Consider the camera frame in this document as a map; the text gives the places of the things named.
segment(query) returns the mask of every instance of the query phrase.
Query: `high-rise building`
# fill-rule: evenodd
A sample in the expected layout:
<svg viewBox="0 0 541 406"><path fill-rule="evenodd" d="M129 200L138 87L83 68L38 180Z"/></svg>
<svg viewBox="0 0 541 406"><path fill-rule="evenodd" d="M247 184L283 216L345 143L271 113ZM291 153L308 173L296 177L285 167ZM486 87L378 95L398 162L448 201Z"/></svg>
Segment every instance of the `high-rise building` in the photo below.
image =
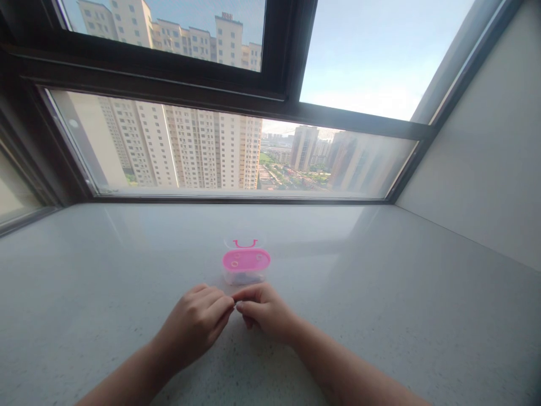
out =
<svg viewBox="0 0 541 406"><path fill-rule="evenodd" d="M330 143L326 140L317 140L316 147L314 148L314 154L310 160L311 165L324 164L329 155Z"/></svg>
<svg viewBox="0 0 541 406"><path fill-rule="evenodd" d="M215 19L218 63L242 68L242 23L225 12Z"/></svg>
<svg viewBox="0 0 541 406"><path fill-rule="evenodd" d="M113 14L107 7L88 0L79 0L78 5L87 33L95 37L118 41Z"/></svg>
<svg viewBox="0 0 541 406"><path fill-rule="evenodd" d="M331 169L334 166L334 161L336 160L338 151L340 150L340 146L345 141L346 137L347 133L345 131L341 131L334 135L331 146L329 147L329 153L327 155L327 160L325 163L325 166L328 169Z"/></svg>
<svg viewBox="0 0 541 406"><path fill-rule="evenodd" d="M153 26L150 8L144 0L110 0L118 39L152 48Z"/></svg>
<svg viewBox="0 0 541 406"><path fill-rule="evenodd" d="M408 140L350 131L337 133L335 140L338 151L328 183L333 191L384 197L411 153Z"/></svg>
<svg viewBox="0 0 541 406"><path fill-rule="evenodd" d="M152 21L144 0L111 0L110 6L112 12L98 3L79 2L89 34L260 70L261 46L242 45L242 23L234 21L231 14L215 16L217 38L214 38L206 30L183 29L162 19ZM98 120L103 124L100 134L109 134L109 146L114 146L118 156L118 167L108 164L108 160L99 161L116 185L120 182L125 186L127 182L161 188L256 188L262 119L89 97L95 105L93 114L100 109L103 115L103 120ZM81 110L77 103L73 105ZM86 127L87 136L95 137L96 125L87 123Z"/></svg>
<svg viewBox="0 0 541 406"><path fill-rule="evenodd" d="M295 129L290 163L292 169L308 171L319 132L317 127L310 126L299 126Z"/></svg>

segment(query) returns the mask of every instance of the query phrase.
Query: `sky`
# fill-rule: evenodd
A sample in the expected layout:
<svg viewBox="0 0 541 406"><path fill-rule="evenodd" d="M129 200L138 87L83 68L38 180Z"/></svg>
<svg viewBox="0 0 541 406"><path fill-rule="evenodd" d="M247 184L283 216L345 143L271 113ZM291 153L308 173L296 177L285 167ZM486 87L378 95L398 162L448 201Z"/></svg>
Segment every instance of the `sky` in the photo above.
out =
<svg viewBox="0 0 541 406"><path fill-rule="evenodd" d="M410 120L473 1L318 0L300 101ZM77 0L64 4L85 32ZM103 4L110 9L109 0ZM262 43L265 0L147 4L153 20L206 29L212 36L214 16L228 12L243 23L243 43ZM264 120L263 132L292 134L295 126Z"/></svg>

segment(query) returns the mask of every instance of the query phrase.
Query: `plastic container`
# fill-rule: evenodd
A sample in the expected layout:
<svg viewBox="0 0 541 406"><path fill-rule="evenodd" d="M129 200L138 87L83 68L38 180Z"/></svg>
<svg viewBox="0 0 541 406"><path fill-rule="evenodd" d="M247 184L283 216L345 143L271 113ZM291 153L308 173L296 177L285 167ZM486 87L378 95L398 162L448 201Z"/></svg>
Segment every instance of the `plastic container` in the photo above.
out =
<svg viewBox="0 0 541 406"><path fill-rule="evenodd" d="M266 269L270 263L271 256L262 248L231 250L222 258L225 282L229 285L248 285L263 282L267 276Z"/></svg>

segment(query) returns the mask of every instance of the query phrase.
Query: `window pane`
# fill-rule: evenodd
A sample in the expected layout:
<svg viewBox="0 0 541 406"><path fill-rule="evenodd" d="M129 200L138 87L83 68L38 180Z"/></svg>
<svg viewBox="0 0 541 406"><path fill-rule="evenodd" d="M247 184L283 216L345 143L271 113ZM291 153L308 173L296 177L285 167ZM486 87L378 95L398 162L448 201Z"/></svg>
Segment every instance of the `window pane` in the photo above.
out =
<svg viewBox="0 0 541 406"><path fill-rule="evenodd" d="M264 0L206 7L191 0L59 1L72 31L261 71ZM242 52L231 53L234 48ZM217 59L220 51L224 57Z"/></svg>
<svg viewBox="0 0 541 406"><path fill-rule="evenodd" d="M384 198L416 145L144 101L50 94L104 194Z"/></svg>
<svg viewBox="0 0 541 406"><path fill-rule="evenodd" d="M300 101L411 120L473 3L319 0Z"/></svg>
<svg viewBox="0 0 541 406"><path fill-rule="evenodd" d="M0 224L40 207L30 188L0 151Z"/></svg>

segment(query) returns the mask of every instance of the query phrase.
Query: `human hand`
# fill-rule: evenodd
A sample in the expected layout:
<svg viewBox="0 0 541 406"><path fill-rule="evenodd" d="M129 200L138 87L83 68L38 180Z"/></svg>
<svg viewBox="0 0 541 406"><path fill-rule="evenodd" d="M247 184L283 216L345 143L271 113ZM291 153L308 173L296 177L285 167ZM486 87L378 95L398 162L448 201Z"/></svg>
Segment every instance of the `human hand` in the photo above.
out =
<svg viewBox="0 0 541 406"><path fill-rule="evenodd" d="M282 300L268 283L248 286L232 298L242 314L246 327L254 325L277 341L291 345L300 323L298 316Z"/></svg>
<svg viewBox="0 0 541 406"><path fill-rule="evenodd" d="M197 285L182 296L149 345L175 374L212 347L233 309L233 299L215 286Z"/></svg>

